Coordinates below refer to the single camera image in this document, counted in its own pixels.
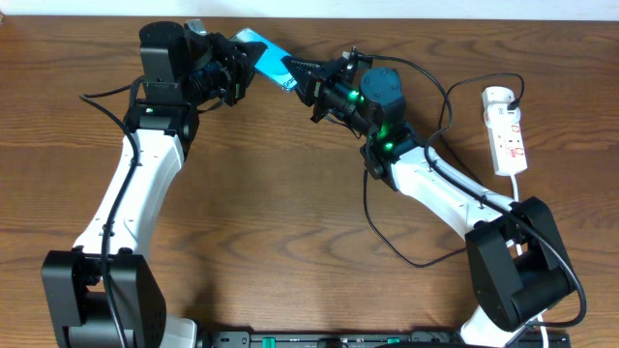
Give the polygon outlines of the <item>blue Galaxy smartphone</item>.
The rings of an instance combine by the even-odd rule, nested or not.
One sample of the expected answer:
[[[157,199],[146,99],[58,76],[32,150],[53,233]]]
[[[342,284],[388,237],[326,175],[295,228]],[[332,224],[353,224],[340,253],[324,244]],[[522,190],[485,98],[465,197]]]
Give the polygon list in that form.
[[[263,43],[267,49],[255,65],[255,69],[264,77],[268,78],[285,92],[292,92],[297,81],[282,62],[282,58],[289,53],[268,40],[258,32],[250,28],[244,28],[231,37],[234,42],[240,43]]]

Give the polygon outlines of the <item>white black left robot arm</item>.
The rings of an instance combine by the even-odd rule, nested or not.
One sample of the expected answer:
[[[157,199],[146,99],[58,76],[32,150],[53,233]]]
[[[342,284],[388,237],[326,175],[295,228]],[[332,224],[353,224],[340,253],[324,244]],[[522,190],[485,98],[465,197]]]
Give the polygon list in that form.
[[[68,250],[53,250],[42,281],[61,347],[207,347],[192,319],[168,313],[148,255],[166,193],[203,113],[241,100],[266,52],[258,41],[206,32],[200,21],[140,29],[143,68],[117,120],[123,148],[102,203]]]

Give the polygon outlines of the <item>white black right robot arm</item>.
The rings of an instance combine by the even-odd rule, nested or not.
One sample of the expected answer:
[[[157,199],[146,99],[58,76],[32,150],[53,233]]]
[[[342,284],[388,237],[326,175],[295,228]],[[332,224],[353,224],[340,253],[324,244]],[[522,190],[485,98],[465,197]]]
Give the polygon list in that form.
[[[366,139],[360,152],[366,178],[384,181],[430,209],[466,243],[479,303],[459,336],[467,345],[506,347],[538,317],[572,293],[586,313],[585,295],[548,206],[536,197],[518,201],[493,192],[442,160],[430,141],[405,119],[398,72],[372,66],[373,57],[350,53],[329,62],[286,56],[313,122],[334,115]]]

